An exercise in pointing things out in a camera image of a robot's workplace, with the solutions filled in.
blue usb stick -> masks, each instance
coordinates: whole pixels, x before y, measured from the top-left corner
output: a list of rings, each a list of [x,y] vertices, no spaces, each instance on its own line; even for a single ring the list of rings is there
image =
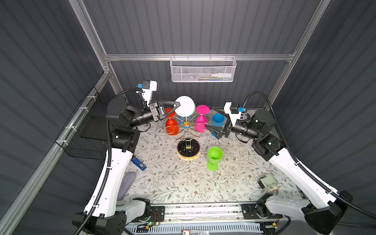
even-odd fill
[[[131,161],[138,167],[140,168],[142,171],[144,171],[146,169],[146,166],[140,161],[138,160],[138,158],[136,158],[135,155],[133,155]]]

black round base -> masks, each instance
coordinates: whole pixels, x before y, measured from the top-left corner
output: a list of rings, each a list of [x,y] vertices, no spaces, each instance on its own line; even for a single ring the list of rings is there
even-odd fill
[[[185,160],[192,160],[200,153],[200,144],[197,140],[186,138],[177,144],[179,155]]]

cable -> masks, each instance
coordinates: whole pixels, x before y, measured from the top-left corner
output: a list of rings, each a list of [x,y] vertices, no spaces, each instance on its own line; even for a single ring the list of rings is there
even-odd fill
[[[136,89],[128,89],[128,90],[122,91],[122,92],[120,92],[119,94],[117,94],[117,95],[115,96],[115,98],[118,98],[119,96],[121,96],[121,95],[123,95],[123,94],[125,94],[125,93],[127,93],[127,92],[129,92],[129,91],[134,91],[134,92],[136,92],[137,90],[136,90]]]
[[[139,132],[147,132],[147,131],[150,129],[150,127],[152,127],[152,125],[151,125],[150,123],[148,123],[148,124],[149,124],[149,127],[148,127],[146,130],[139,130],[138,127],[136,127],[136,129],[137,129]]]
[[[241,121],[242,123],[246,123],[251,119],[251,115],[245,114],[245,116],[247,116],[247,118],[246,119],[243,118],[243,120]]]
[[[347,223],[347,222],[338,222],[337,224],[349,227],[360,227],[365,229],[376,229],[376,224],[357,224],[357,223]]]
[[[145,100],[144,98],[142,97],[142,94],[141,94],[141,91],[138,87],[136,87],[136,90],[138,91],[137,94],[142,102],[142,108],[145,109],[146,108],[146,103],[145,103]]]
[[[129,92],[129,91],[134,91],[134,92],[136,92],[137,95],[138,95],[138,97],[139,97],[140,100],[141,100],[142,108],[143,108],[143,109],[146,108],[146,103],[145,103],[145,101],[144,101],[144,98],[142,97],[141,92],[138,90],[138,88],[137,88],[137,89],[128,89],[128,90],[122,91],[122,92],[120,92],[119,94],[117,94],[117,95],[115,96],[115,98],[118,98],[119,96],[121,96],[121,95],[123,95],[123,94],[125,94],[125,93],[127,93],[127,92]]]
[[[274,217],[275,217],[276,220],[277,220],[277,221],[276,221],[276,222],[277,222],[276,224],[277,224],[277,227],[278,227],[278,226],[279,226],[279,216],[278,216],[278,219],[277,219],[277,216],[276,216],[276,215],[274,215]]]
[[[126,230],[125,228],[124,228],[124,232],[126,232],[128,235],[133,235],[130,231]]]
[[[153,214],[154,214],[154,223],[153,223],[152,226],[154,226],[154,225],[155,225],[155,222],[157,221],[157,215],[156,215],[155,213],[153,213]]]
[[[275,233],[273,233],[272,235],[280,234],[281,232],[283,232],[283,231],[287,228],[287,226],[290,225],[290,223],[291,223],[291,219],[290,219],[290,217],[288,217],[287,215],[285,215],[285,216],[286,216],[287,219],[288,219],[287,223],[283,226],[283,228],[279,229],[278,232],[275,232]]]
[[[248,95],[247,95],[247,97],[246,97],[246,99],[244,100],[244,104],[243,104],[243,107],[246,105],[246,103],[247,103],[247,101],[248,101],[248,99],[252,96],[252,95],[254,95],[254,94],[260,94],[260,95],[262,95],[262,97],[264,97],[264,99],[266,100],[266,102],[267,102],[267,104],[268,104],[268,106],[269,106],[269,108],[270,108],[270,112],[271,112],[271,114],[272,114],[272,116],[273,116],[273,118],[276,120],[276,127],[277,127],[277,130],[278,130],[278,132],[279,132],[279,134],[280,134],[280,136],[281,136],[281,138],[282,138],[282,141],[284,142],[284,144],[285,144],[285,146],[286,146],[286,148],[287,148],[287,150],[288,150],[288,152],[290,153],[290,155],[291,155],[291,157],[292,157],[292,159],[294,160],[294,162],[300,167],[300,169],[302,169],[313,181],[315,181],[318,185],[320,185],[323,189],[325,189],[327,192],[331,192],[331,189],[330,188],[328,188],[325,184],[323,184],[321,181],[319,181],[315,176],[313,176],[302,164],[301,164],[301,162],[299,162],[299,160],[295,157],[295,155],[293,154],[293,152],[292,152],[292,150],[291,150],[291,148],[290,148],[290,146],[288,145],[288,143],[287,143],[287,141],[286,141],[286,138],[285,138],[285,136],[283,135],[283,133],[282,133],[282,130],[281,130],[281,128],[279,127],[279,124],[278,124],[278,122],[277,122],[277,118],[276,118],[276,115],[275,115],[275,113],[274,113],[274,110],[273,110],[273,107],[271,106],[271,102],[270,102],[270,100],[269,100],[269,98],[264,94],[264,93],[262,93],[262,92],[260,92],[260,91],[252,91],[251,93],[249,93]],[[371,218],[374,218],[374,219],[376,219],[376,215],[374,215],[373,213],[370,213],[370,212],[368,212],[368,211],[365,211],[365,210],[363,210],[363,209],[361,209],[361,208],[359,208],[359,207],[357,207],[357,206],[355,206],[354,204],[352,204],[352,203],[350,203],[350,202],[348,202],[347,200],[345,200],[344,198],[342,198],[340,195],[338,195],[337,193],[335,193],[335,192],[331,192],[330,193],[332,196],[334,196],[336,199],[338,199],[338,200],[340,200],[340,201],[342,201],[343,203],[345,203],[347,206],[349,206],[349,207],[351,207],[351,208],[353,208],[354,210],[356,210],[356,211],[358,211],[358,212],[360,212],[360,213],[363,213],[363,214],[365,214],[365,215],[367,215],[367,216],[369,216],[369,217],[371,217]]]
[[[158,213],[153,213],[153,214],[157,214],[159,217],[159,222],[161,222],[161,217],[159,216],[159,214]]]
[[[91,216],[93,215],[93,212],[98,205],[99,199],[102,196],[103,189],[105,188],[107,178],[108,178],[108,174],[110,173],[111,158],[112,158],[112,144],[111,144],[111,135],[110,135],[110,122],[108,120],[106,120],[106,129],[107,129],[108,158],[107,158],[107,168],[106,168],[105,176],[103,177],[102,184],[99,188],[99,191],[98,191],[97,197],[95,198],[93,206],[91,207],[89,213],[86,214],[86,217],[84,218],[82,224],[77,228],[77,230],[74,232],[73,235],[78,235],[81,232],[81,230],[85,227],[85,225],[88,223]]]

metal rail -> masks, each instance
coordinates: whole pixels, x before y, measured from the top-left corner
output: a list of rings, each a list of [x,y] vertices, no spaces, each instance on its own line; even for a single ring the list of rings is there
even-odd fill
[[[82,0],[69,0],[70,5],[73,8],[74,13],[76,14],[78,21],[81,24],[81,27],[83,28],[86,37],[88,38],[91,47],[93,48],[95,54],[97,55],[98,61],[100,65],[103,68],[103,71],[106,71],[106,69],[109,69],[112,73],[112,78],[110,78],[110,84],[115,92],[115,94],[120,93],[123,91],[121,88],[120,82],[116,76],[115,71],[113,70],[110,63],[108,63],[104,55],[106,54],[106,50],[103,47],[102,42],[100,41],[100,38],[98,36],[98,33],[94,27],[93,22],[91,21],[91,18],[89,16],[88,11],[86,10],[86,7]]]
[[[81,108],[85,108],[89,104],[97,91],[100,92],[103,89],[110,77],[111,74],[109,71],[103,73],[103,75],[95,85],[95,88],[90,91],[86,99],[82,102],[80,106]],[[82,112],[84,112],[84,109],[78,109],[67,126],[73,126]],[[60,134],[58,140],[64,140],[69,132],[70,129],[64,129],[64,131]],[[44,157],[38,168],[35,170],[22,191],[18,194],[17,198],[14,200],[6,214],[1,219],[0,235],[11,235],[13,233],[14,229],[17,227],[30,204],[33,202],[35,196],[41,189],[47,177],[50,175],[52,169],[58,162],[63,152],[63,149],[57,143],[53,144],[50,151]]]
[[[279,79],[277,80],[276,84],[274,85],[274,87],[273,87],[273,89],[272,89],[272,91],[269,95],[269,100],[272,104],[276,100],[277,95],[281,91],[281,89],[282,89],[283,85],[285,84],[288,76],[290,75],[291,71],[293,70],[296,62],[298,61],[298,59],[299,59],[300,55],[302,54],[305,46],[307,45],[308,40],[310,39],[313,31],[315,30],[316,26],[318,25],[318,23],[319,23],[321,17],[323,16],[326,8],[330,4],[330,1],[331,0],[321,0],[318,3],[311,19],[308,22],[307,27],[305,28],[301,38],[299,39],[298,44],[296,45],[296,48],[294,50],[295,51],[294,58],[291,60],[291,62],[288,62],[286,64],[286,66],[283,69],[281,75],[279,76]],[[264,109],[269,110],[268,104],[264,105]]]
[[[170,61],[176,60],[226,60],[235,57],[237,61],[292,61],[293,54],[221,54],[221,55],[198,55],[198,54],[105,54],[106,61]]]

white ball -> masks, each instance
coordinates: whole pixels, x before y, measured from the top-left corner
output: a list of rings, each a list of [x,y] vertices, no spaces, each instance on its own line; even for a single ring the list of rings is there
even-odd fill
[[[190,116],[196,109],[194,101],[189,96],[180,96],[176,99],[176,102],[179,102],[180,106],[175,109],[175,112],[181,117]]]

